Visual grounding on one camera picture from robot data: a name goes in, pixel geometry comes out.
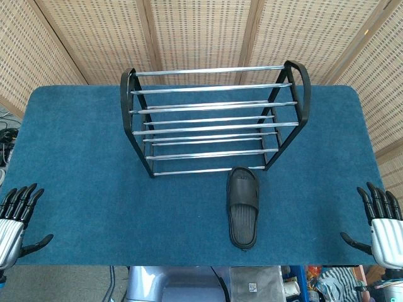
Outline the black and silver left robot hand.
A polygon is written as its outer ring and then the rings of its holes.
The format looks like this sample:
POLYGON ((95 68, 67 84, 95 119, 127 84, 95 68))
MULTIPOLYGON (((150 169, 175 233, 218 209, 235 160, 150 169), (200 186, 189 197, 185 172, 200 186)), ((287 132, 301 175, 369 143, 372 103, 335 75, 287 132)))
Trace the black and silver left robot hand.
POLYGON ((35 206, 45 192, 37 184, 10 190, 1 201, 1 274, 13 267, 19 258, 39 251, 50 243, 53 234, 32 245, 23 245, 23 238, 35 206))

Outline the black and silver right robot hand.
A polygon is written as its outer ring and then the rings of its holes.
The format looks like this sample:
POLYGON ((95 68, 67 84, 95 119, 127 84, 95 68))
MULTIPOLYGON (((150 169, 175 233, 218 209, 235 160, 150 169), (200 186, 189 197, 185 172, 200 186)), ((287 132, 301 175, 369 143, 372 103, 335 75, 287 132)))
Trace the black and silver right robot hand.
POLYGON ((352 239, 341 232, 341 238, 350 247, 360 250, 375 259, 375 262, 390 270, 402 269, 402 210, 397 198, 390 191, 383 191, 367 182, 369 191, 357 188, 367 223, 370 227, 371 244, 352 239))

